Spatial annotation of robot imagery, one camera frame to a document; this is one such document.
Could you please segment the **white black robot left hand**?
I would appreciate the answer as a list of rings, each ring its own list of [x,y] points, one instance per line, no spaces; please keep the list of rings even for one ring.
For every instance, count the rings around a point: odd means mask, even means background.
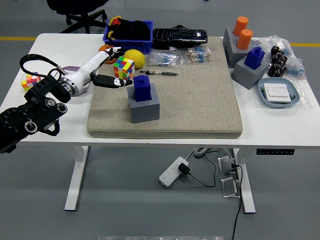
[[[69,92],[72,97],[81,95],[89,83],[103,88],[116,89],[133,84],[132,80],[123,80],[115,76],[97,74],[98,69],[109,59],[120,57],[124,54],[124,48],[111,47],[99,51],[88,62],[81,66],[75,73],[66,74],[59,83]]]

